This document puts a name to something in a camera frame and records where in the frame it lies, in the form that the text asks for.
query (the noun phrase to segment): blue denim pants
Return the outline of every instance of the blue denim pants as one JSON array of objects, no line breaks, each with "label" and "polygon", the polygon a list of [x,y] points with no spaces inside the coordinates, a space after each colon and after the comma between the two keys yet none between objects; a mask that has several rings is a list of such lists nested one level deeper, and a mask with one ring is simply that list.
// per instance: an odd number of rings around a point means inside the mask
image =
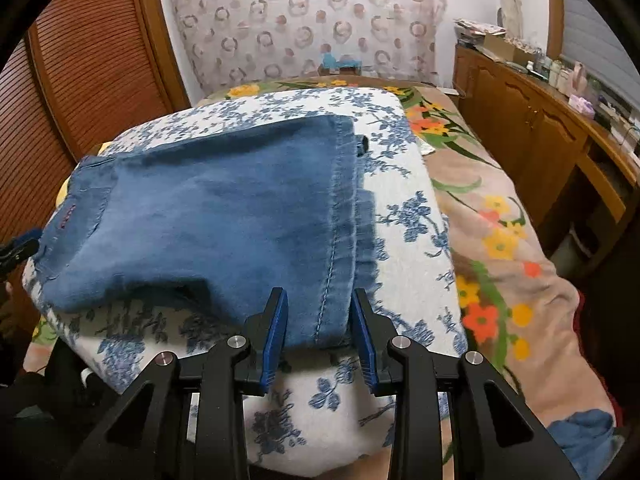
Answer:
[{"label": "blue denim pants", "polygon": [[358,283],[375,271],[359,147],[350,118],[316,116],[89,156],[34,257],[43,300],[77,312],[161,290],[240,325],[282,286],[286,345],[339,344],[356,260]]}]

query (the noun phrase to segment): metal screw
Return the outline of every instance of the metal screw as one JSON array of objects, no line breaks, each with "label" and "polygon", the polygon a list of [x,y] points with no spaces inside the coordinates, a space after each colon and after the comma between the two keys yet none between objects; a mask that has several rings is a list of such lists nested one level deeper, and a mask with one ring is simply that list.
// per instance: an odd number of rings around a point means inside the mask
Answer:
[{"label": "metal screw", "polygon": [[156,357],[154,357],[154,361],[158,366],[167,366],[174,360],[174,355],[171,352],[160,352]]},{"label": "metal screw", "polygon": [[231,348],[242,348],[246,344],[246,339],[241,335],[233,335],[226,340],[226,344]]},{"label": "metal screw", "polygon": [[411,344],[411,340],[403,335],[397,335],[391,340],[391,344],[396,348],[407,348]]},{"label": "metal screw", "polygon": [[465,359],[467,360],[467,362],[473,365],[479,365],[482,361],[484,361],[484,357],[482,357],[482,354],[480,352],[476,352],[475,350],[467,352],[465,355]]}]

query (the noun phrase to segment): cardboard box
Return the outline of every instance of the cardboard box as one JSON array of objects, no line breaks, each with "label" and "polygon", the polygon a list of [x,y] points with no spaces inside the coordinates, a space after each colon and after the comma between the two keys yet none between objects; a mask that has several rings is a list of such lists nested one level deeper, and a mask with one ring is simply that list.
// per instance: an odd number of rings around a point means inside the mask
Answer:
[{"label": "cardboard box", "polygon": [[493,52],[496,56],[505,61],[513,61],[514,63],[524,67],[527,66],[529,61],[536,60],[536,56],[528,54],[511,43],[507,43],[501,36],[492,36],[491,34],[487,34],[484,38],[484,48]]}]

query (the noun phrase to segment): window blind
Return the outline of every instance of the window blind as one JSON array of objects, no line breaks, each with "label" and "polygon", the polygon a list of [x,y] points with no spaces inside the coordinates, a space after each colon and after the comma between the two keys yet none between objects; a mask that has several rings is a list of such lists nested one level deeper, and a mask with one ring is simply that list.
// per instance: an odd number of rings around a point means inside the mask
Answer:
[{"label": "window blind", "polygon": [[609,25],[587,0],[564,0],[562,57],[580,61],[591,75],[640,109],[640,74]]}]

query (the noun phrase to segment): wooden wardrobe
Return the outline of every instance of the wooden wardrobe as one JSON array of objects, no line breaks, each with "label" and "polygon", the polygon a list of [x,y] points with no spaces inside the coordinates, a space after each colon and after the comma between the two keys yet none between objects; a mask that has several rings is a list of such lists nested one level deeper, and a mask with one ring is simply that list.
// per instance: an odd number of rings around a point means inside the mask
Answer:
[{"label": "wooden wardrobe", "polygon": [[[189,106],[160,0],[53,0],[0,72],[0,244],[46,224],[94,146]],[[15,322],[29,331],[21,273]]]}]

